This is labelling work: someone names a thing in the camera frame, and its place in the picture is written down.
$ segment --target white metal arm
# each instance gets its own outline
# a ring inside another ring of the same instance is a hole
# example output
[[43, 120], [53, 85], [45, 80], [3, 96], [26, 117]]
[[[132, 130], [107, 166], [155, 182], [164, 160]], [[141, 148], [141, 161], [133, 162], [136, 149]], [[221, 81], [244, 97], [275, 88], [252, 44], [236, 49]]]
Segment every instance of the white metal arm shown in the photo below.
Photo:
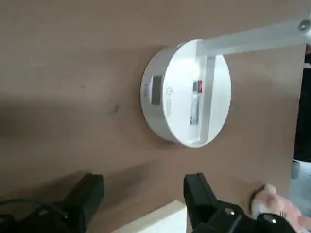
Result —
[[311, 17], [224, 35], [198, 43], [197, 56], [227, 55], [311, 44]]

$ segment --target black cable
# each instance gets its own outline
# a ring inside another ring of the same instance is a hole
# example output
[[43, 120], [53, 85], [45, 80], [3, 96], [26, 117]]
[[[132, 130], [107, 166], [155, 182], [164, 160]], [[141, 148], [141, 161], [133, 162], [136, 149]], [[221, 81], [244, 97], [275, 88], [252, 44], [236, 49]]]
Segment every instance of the black cable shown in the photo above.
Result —
[[32, 204], [50, 207], [51, 209], [53, 209], [54, 211], [56, 211], [57, 213], [62, 215], [64, 218], [68, 218], [68, 214], [65, 213], [64, 211], [62, 211], [58, 206], [56, 206], [52, 203], [43, 201], [43, 200], [32, 199], [32, 198], [16, 198], [16, 199], [8, 199], [8, 200], [0, 201], [0, 205], [7, 205], [10, 203], [32, 203]]

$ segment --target plush toy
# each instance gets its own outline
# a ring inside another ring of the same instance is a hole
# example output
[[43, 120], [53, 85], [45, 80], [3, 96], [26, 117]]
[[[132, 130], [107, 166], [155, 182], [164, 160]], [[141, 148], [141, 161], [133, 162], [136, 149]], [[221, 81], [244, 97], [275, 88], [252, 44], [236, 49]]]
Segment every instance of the plush toy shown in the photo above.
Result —
[[297, 233], [309, 233], [311, 229], [311, 218], [301, 215], [291, 201], [276, 194], [276, 188], [271, 184], [253, 193], [249, 209], [253, 219], [261, 213], [271, 213], [285, 218]]

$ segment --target brown table surface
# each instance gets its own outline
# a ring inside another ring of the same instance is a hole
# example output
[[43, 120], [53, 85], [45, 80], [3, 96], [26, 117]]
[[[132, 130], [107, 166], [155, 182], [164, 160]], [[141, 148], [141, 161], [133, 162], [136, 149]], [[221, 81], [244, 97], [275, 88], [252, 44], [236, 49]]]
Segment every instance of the brown table surface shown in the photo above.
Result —
[[57, 199], [83, 172], [101, 173], [106, 198], [89, 232], [182, 200], [186, 173], [203, 172], [218, 198], [243, 207], [262, 182], [287, 196], [303, 46], [227, 56], [229, 116], [200, 149], [148, 129], [139, 85], [165, 46], [306, 16], [309, 7], [306, 0], [1, 1], [1, 196]]

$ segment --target white lamp base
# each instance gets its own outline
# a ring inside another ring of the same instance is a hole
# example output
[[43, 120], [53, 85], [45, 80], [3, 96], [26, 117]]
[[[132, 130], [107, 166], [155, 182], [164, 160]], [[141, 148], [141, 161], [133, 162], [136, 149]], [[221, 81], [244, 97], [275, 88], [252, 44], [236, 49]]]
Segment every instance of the white lamp base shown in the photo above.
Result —
[[201, 41], [158, 52], [147, 65], [140, 88], [149, 127], [158, 136], [187, 147], [201, 147], [216, 137], [231, 100], [224, 57], [201, 55]]

